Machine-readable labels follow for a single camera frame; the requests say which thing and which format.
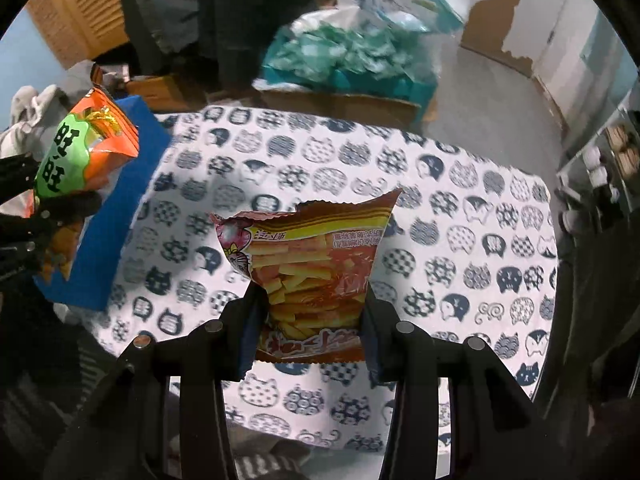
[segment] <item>metal screw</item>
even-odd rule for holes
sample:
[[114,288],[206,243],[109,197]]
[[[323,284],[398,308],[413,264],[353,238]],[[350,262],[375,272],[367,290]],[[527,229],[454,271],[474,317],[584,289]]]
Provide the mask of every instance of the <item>metal screw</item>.
[[396,330],[401,334],[410,334],[414,331],[414,324],[409,321],[398,321],[396,323]]
[[210,334],[220,332],[222,330],[222,321],[219,319],[211,319],[204,325],[204,330]]
[[151,338],[146,334],[140,334],[133,340],[133,346],[136,348],[144,348],[151,343]]
[[484,348],[484,341],[482,341],[482,339],[480,339],[479,337],[470,337],[466,344],[469,345],[470,348],[472,348],[473,350],[482,350]]

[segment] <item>blue folder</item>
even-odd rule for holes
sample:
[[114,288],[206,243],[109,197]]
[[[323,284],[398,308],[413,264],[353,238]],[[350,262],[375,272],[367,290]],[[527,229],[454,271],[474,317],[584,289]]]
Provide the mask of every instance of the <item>blue folder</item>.
[[55,303],[91,310],[107,307],[129,225],[160,157],[171,141],[171,136],[140,97],[127,97],[117,104],[138,128],[140,154],[124,165],[116,187],[91,220],[68,282],[59,271],[53,274],[49,285],[40,277],[35,278],[43,295]]

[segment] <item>cardboard box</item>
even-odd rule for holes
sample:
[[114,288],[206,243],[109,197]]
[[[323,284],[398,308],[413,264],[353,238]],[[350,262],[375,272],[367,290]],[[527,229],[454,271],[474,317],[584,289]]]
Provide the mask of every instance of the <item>cardboard box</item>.
[[[415,115],[420,107],[408,101],[368,95],[282,90],[264,90],[260,92],[260,97],[267,107],[273,110],[313,114],[400,130],[418,129],[415,124]],[[437,108],[436,96],[434,96],[421,122],[435,121],[438,118]]]

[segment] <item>snack bag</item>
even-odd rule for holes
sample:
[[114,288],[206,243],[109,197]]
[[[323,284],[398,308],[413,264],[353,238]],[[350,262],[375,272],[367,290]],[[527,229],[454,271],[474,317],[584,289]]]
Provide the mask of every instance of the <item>snack bag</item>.
[[368,202],[307,202],[293,213],[214,216],[232,266],[269,295],[256,358],[363,360],[358,323],[378,243],[401,189]]
[[[85,95],[58,127],[42,159],[29,215],[41,198],[100,190],[104,200],[115,186],[116,171],[138,156],[138,130],[99,88]],[[41,274],[50,282],[56,267],[68,280],[84,221],[60,228],[44,255]]]

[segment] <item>white tablecloth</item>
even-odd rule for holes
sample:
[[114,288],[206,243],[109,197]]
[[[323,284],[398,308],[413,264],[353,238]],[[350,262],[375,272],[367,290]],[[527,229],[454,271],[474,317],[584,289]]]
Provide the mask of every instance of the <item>white tablecloth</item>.
[[[485,339],[532,395],[554,309],[556,244],[542,180],[399,130],[270,110],[181,114],[132,225],[110,306],[92,323],[119,354],[139,332],[185,335],[242,296],[209,213],[361,202],[403,186],[371,285],[431,335]],[[450,443],[446,382],[441,450]],[[394,385],[366,366],[256,362],[225,389],[227,416],[335,449],[382,450]]]

